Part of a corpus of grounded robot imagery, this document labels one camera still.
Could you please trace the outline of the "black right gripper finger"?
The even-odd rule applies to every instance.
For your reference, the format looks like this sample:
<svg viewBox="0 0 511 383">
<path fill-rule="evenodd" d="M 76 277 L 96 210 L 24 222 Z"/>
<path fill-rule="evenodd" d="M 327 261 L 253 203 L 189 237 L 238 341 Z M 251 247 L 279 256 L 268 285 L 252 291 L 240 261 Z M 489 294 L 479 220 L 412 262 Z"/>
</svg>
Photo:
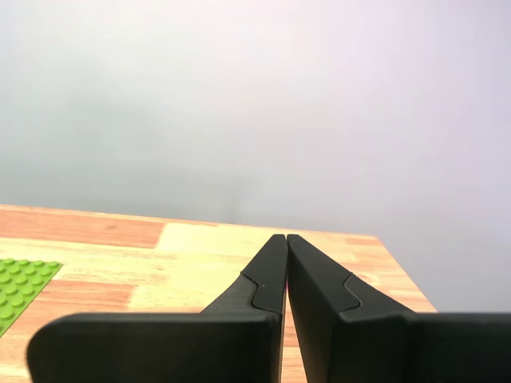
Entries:
<svg viewBox="0 0 511 383">
<path fill-rule="evenodd" d="M 287 240 L 273 235 L 205 309 L 71 314 L 26 351 L 35 382 L 277 382 L 283 353 Z"/>
<path fill-rule="evenodd" d="M 288 293 L 310 382 L 507 382 L 510 316 L 417 313 L 299 235 Z"/>
</svg>

